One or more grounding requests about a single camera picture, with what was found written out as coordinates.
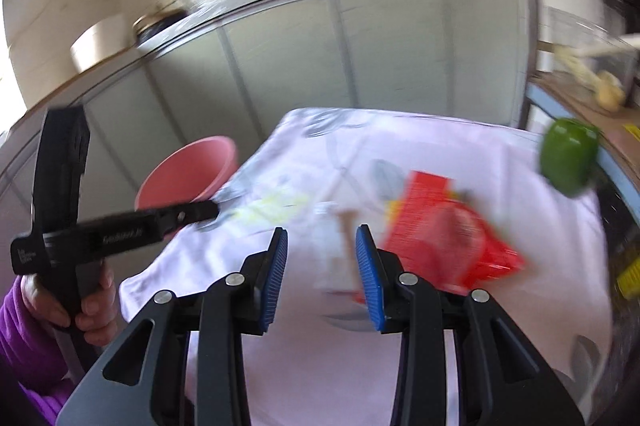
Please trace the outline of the purple left sleeve forearm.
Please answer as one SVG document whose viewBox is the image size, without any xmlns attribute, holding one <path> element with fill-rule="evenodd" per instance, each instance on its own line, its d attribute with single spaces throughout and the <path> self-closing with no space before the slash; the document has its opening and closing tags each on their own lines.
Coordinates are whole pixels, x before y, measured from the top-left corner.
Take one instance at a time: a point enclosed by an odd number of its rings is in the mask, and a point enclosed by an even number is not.
<svg viewBox="0 0 640 426">
<path fill-rule="evenodd" d="M 53 425 L 74 390 L 56 340 L 15 279 L 1 305 L 1 423 Z"/>
</svg>

